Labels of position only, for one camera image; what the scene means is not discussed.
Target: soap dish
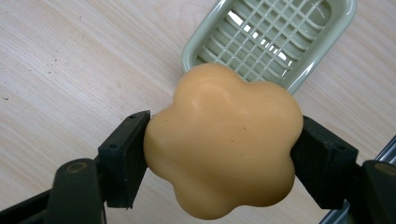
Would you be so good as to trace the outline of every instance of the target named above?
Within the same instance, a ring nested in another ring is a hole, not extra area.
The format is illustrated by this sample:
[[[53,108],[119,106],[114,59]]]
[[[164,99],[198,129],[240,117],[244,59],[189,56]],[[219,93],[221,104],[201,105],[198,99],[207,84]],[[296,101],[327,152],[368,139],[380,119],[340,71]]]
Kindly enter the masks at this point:
[[[356,0],[219,0],[184,47],[183,72],[221,63],[295,93],[355,12]]]

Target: wood grain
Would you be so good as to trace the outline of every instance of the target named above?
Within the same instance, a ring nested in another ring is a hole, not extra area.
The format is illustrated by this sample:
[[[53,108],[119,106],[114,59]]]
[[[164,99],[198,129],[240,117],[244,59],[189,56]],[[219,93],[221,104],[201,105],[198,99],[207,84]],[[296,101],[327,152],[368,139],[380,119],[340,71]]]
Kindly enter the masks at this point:
[[[93,158],[128,115],[171,103],[181,51],[210,1],[2,1],[0,209],[51,187],[67,161]],[[304,113],[372,159],[396,134],[396,4],[360,0],[354,21],[295,93]],[[147,172],[133,210],[108,223],[205,223]],[[211,223],[317,223],[296,180],[269,208],[240,207]]]

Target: soap bar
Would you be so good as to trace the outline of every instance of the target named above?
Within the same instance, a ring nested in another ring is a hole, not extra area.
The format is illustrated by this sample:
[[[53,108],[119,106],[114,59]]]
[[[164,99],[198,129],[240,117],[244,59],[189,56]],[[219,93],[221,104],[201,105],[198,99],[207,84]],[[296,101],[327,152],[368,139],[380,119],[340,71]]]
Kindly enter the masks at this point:
[[[302,128],[300,107],[286,90],[205,63],[182,77],[173,103],[148,123],[144,153],[187,213],[217,219],[289,194],[290,150]]]

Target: orange soap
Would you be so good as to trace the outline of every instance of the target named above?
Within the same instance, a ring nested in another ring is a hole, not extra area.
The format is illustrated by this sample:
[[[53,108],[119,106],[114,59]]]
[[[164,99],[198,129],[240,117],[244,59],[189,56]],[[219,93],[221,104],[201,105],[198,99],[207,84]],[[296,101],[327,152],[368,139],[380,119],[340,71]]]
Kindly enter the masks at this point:
[[[173,103],[148,123],[144,153],[187,213],[216,219],[289,194],[290,150],[302,128],[300,107],[286,90],[206,63],[183,76]]]

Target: table surface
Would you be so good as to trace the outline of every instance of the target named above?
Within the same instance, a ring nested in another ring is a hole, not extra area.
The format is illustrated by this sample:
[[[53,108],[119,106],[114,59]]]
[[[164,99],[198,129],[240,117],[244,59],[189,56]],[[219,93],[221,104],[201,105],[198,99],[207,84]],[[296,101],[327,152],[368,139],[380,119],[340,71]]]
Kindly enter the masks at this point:
[[[215,0],[2,1],[0,209],[51,187],[67,161],[94,158],[130,114],[171,103],[181,51]],[[396,3],[360,0],[354,21],[294,94],[304,114],[369,160],[396,134]],[[134,209],[108,223],[205,223],[147,171]],[[268,208],[210,223],[318,223],[298,179]]]

